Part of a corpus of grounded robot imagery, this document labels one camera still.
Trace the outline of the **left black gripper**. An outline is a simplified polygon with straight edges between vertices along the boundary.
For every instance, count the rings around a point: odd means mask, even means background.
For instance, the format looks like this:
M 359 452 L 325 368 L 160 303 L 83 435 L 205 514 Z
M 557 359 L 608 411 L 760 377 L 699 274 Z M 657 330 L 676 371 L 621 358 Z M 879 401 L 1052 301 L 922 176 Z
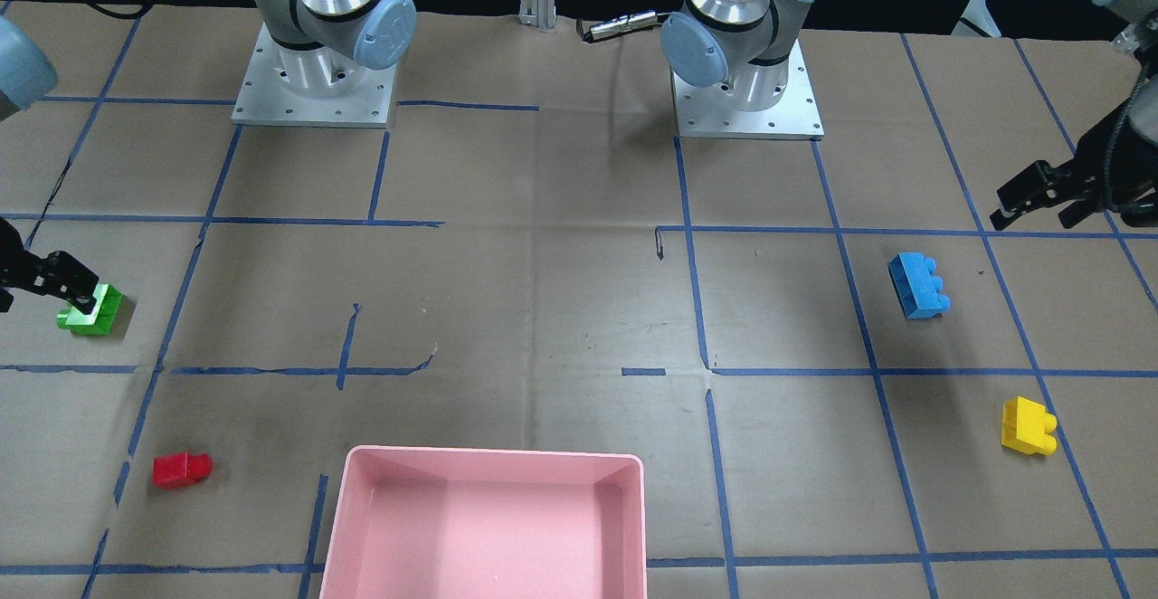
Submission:
M 1109 211 L 1129 227 L 1155 227 L 1157 148 L 1124 116 L 1126 102 L 1097 122 L 1078 141 L 1073 158 L 1060 166 L 1035 159 L 998 188 L 995 231 L 1026 213 L 1058 206 L 1060 225 L 1071 229 L 1089 216 Z

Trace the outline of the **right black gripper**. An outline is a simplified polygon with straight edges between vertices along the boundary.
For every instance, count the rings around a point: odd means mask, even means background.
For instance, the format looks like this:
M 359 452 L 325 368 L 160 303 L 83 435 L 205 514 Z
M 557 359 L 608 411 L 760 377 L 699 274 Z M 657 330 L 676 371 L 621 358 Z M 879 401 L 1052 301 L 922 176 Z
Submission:
M 69 253 L 57 250 L 41 257 L 24 248 L 19 232 L 1 220 L 1 311 L 9 311 L 14 295 L 9 287 L 69 302 L 83 315 L 91 315 L 98 302 L 94 298 L 98 273 Z

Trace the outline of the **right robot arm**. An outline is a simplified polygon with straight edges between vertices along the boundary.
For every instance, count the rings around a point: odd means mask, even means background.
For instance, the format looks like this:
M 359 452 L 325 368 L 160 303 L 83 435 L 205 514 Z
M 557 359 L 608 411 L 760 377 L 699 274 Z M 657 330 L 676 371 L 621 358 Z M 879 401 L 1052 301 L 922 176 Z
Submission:
M 252 0 L 261 34 L 230 115 L 241 126 L 387 127 L 397 64 L 413 41 L 411 0 Z M 57 71 L 41 46 L 1 22 L 3 120 L 47 96 Z M 98 311 L 98 273 L 69 253 L 32 255 L 3 219 L 3 313 L 10 290 Z

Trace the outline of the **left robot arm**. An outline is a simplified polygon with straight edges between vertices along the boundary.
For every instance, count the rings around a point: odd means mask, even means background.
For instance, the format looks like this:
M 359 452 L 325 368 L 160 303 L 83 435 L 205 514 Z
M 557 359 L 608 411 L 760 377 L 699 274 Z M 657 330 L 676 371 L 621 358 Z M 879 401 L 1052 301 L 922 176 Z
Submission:
M 814 1 L 684 0 L 661 25 L 665 58 L 686 85 L 725 87 L 747 112 L 768 109 L 787 82 L 789 56 Z M 1155 226 L 1155 0 L 1089 1 L 1126 19 L 1115 43 L 1139 63 L 1133 92 L 1089 129 L 1073 158 L 1058 166 L 1038 159 L 998 188 L 996 231 L 1048 207 L 1060 209 L 1064 228 L 1104 211 L 1136 228 Z

